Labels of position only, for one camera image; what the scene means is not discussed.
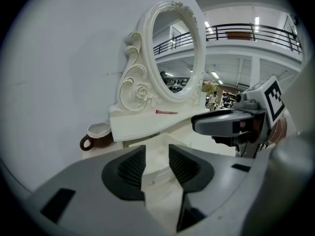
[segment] ceiling light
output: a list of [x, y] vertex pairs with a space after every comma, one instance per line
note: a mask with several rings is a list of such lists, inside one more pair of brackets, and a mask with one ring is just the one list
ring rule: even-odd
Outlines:
[[219, 78], [219, 76], [217, 75], [216, 72], [211, 72], [213, 74], [213, 76], [215, 76], [217, 79]]
[[[259, 25], [259, 17], [255, 17], [255, 25]], [[258, 26], [255, 26], [255, 32], [258, 32]]]

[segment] brown ceramic cup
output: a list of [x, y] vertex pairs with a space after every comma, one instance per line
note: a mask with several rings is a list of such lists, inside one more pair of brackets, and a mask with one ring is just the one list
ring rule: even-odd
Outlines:
[[[84, 143], [87, 140], [89, 140], [90, 145], [85, 147]], [[108, 122], [92, 124], [88, 127], [86, 136], [80, 141], [80, 148], [83, 151], [88, 151], [92, 148], [106, 148], [113, 141], [113, 135]]]
[[269, 144], [274, 144], [283, 139], [286, 135], [287, 123], [284, 117], [280, 119], [273, 126], [271, 134], [268, 138]]

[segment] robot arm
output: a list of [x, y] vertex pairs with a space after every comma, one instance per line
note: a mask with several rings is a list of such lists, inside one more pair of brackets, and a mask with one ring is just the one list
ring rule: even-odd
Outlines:
[[217, 143], [235, 147], [237, 156], [254, 158], [285, 111], [280, 96], [274, 76], [238, 94], [231, 109], [192, 117], [192, 128]]

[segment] person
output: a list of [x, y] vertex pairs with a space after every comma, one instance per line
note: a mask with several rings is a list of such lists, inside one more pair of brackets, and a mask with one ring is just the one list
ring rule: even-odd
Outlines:
[[164, 71], [161, 71], [159, 74], [162, 77], [163, 82], [167, 84], [166, 73]]
[[223, 106], [225, 107], [225, 108], [227, 108], [227, 104], [228, 104], [228, 98], [227, 98], [227, 93], [225, 92], [224, 94], [223, 94], [223, 96], [222, 96], [222, 103], [223, 103]]
[[210, 111], [214, 111], [217, 101], [218, 101], [217, 91], [214, 91], [213, 94], [210, 95], [210, 99], [209, 99]]

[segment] black rubber pad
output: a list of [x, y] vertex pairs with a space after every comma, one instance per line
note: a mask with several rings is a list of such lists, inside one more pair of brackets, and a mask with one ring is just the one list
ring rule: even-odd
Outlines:
[[141, 180], [145, 168], [146, 146], [141, 145], [110, 161], [102, 171], [102, 181], [120, 199], [144, 201]]
[[169, 166], [171, 167], [184, 193], [203, 190], [211, 181], [215, 171], [213, 166], [176, 145], [169, 145]]
[[187, 195], [184, 195], [176, 230], [180, 232], [203, 220], [205, 217], [206, 216], [201, 211], [191, 207]]
[[249, 172], [251, 170], [251, 167], [250, 166], [246, 166], [246, 165], [243, 165], [243, 164], [233, 164], [232, 165], [232, 168], [234, 169], [238, 169], [240, 171], [245, 171], [245, 172]]
[[74, 194], [74, 190], [60, 189], [40, 211], [40, 213], [57, 224]]

